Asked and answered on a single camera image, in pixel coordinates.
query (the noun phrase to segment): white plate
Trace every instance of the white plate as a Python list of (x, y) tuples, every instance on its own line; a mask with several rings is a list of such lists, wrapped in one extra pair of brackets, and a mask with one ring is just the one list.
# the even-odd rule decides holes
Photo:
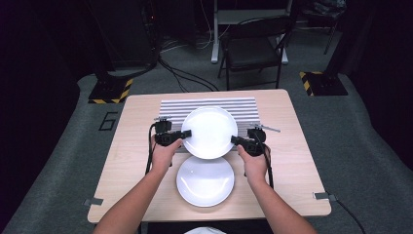
[(234, 187), (234, 171), (224, 158), (190, 157), (179, 168), (176, 186), (183, 199), (197, 207), (223, 202)]
[(238, 135), (234, 117), (218, 106), (203, 106), (192, 111), (182, 124), (192, 136), (183, 140), (186, 149), (202, 159), (219, 158), (234, 146), (231, 136)]

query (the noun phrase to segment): black chair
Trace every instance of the black chair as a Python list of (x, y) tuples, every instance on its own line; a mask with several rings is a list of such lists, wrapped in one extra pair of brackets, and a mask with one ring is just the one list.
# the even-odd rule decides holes
[(248, 19), (236, 24), (231, 31), (221, 38), (223, 58), (219, 67), (218, 78), (222, 69), (226, 71), (227, 91), (230, 90), (229, 72), (238, 72), (266, 67), (278, 67), (276, 89), (279, 87), (282, 68), (282, 53), (285, 38), (288, 37), (294, 21), (288, 16)]
[(347, 9), (345, 0), (293, 0), (290, 16), (297, 21), (300, 17), (313, 25), (329, 27), (329, 38), (324, 54), (328, 52), (339, 19)]

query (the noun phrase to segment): human hand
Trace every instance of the human hand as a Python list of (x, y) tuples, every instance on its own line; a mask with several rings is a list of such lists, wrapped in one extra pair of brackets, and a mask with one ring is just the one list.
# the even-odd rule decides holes
[(177, 148), (182, 145), (182, 139), (177, 139), (174, 143), (168, 146), (162, 146), (157, 144), (155, 141), (155, 136), (152, 136), (152, 170), (160, 170), (160, 172), (166, 173), (170, 163), (172, 162), (172, 157), (175, 154)]
[[(268, 167), (264, 158), (264, 154), (252, 157), (244, 150), (244, 148), (240, 144), (237, 145), (237, 150), (238, 154), (241, 156), (241, 158), (243, 158), (244, 170), (248, 182), (252, 183), (255, 181), (265, 181), (265, 174), (267, 173)], [(266, 154), (271, 157), (269, 149), (266, 149)]]

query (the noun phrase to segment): gray carpet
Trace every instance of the gray carpet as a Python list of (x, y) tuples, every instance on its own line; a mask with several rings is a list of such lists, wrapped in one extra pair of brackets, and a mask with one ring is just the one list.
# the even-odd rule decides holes
[[(340, 75), (349, 92), (343, 97), (308, 97), (304, 90), (299, 72), (323, 71), (338, 38), (339, 34), (324, 56), (326, 35), (295, 31), (287, 48), (289, 64), (282, 67), (280, 88), (290, 94), (325, 189), (354, 213), (367, 233), (413, 233), (413, 173), (372, 129), (351, 81)], [(197, 74), (225, 90), (225, 79), (216, 78), (219, 64), (209, 61), (210, 51), (211, 45), (203, 50), (183, 46), (161, 55), (171, 66)], [(273, 79), (275, 72), (271, 68), (260, 75), (255, 71), (238, 74), (233, 87), (251, 82), (243, 80), (246, 77), (257, 77), (252, 82)], [(118, 112), (111, 117), (119, 120), (123, 108), (122, 104), (87, 104), (95, 80), (90, 75), (79, 81), (77, 108), (4, 233), (92, 232), (94, 226), (87, 221), (89, 208), (83, 202), (94, 195), (115, 133), (98, 129), (108, 111)], [(198, 84), (181, 82), (190, 92), (207, 91)], [(273, 88), (274, 84), (249, 87)], [(158, 64), (133, 80), (130, 95), (180, 92), (175, 78)], [(308, 220), (319, 233), (361, 233), (337, 203), (332, 203), (330, 215)]]

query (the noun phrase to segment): human arm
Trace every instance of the human arm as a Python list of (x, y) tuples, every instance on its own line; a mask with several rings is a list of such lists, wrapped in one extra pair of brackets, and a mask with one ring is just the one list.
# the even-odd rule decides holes
[(241, 145), (237, 146), (244, 160), (246, 179), (266, 216), (271, 229), (277, 234), (317, 233), (313, 226), (294, 211), (265, 180), (265, 156), (251, 157)]
[(178, 139), (167, 147), (155, 146), (152, 156), (152, 169), (133, 189), (109, 209), (94, 229), (94, 233), (136, 232), (168, 171), (175, 150), (181, 144), (182, 139)]

